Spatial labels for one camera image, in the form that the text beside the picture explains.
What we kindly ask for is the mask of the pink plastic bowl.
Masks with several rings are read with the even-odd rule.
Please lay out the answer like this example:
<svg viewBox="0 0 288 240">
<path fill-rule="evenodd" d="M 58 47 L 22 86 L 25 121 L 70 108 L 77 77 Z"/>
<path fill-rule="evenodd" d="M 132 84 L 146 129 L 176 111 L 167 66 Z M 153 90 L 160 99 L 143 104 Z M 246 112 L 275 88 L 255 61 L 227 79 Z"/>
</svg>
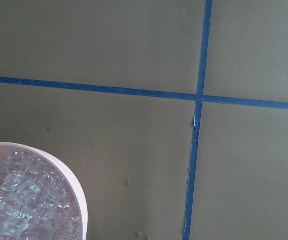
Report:
<svg viewBox="0 0 288 240">
<path fill-rule="evenodd" d="M 26 152 L 37 154 L 50 162 L 53 167 L 61 172 L 61 174 L 65 177 L 68 185 L 70 186 L 72 192 L 71 196 L 74 196 L 77 200 L 82 222 L 82 239 L 86 239 L 88 227 L 88 208 L 86 197 L 79 180 L 71 171 L 71 169 L 61 160 L 43 150 L 14 142 L 0 142 L 0 162 L 7 158 L 9 152 Z"/>
</svg>

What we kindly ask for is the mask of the clear ice cube pile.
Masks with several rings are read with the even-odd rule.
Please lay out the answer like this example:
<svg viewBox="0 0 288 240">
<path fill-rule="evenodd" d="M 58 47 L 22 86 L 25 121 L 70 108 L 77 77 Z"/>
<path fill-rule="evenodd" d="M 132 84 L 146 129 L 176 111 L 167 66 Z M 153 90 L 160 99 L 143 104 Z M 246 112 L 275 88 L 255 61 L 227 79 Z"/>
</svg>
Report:
<svg viewBox="0 0 288 240">
<path fill-rule="evenodd" d="M 0 240 L 80 240 L 82 219 L 67 179 L 36 154 L 0 163 Z"/>
</svg>

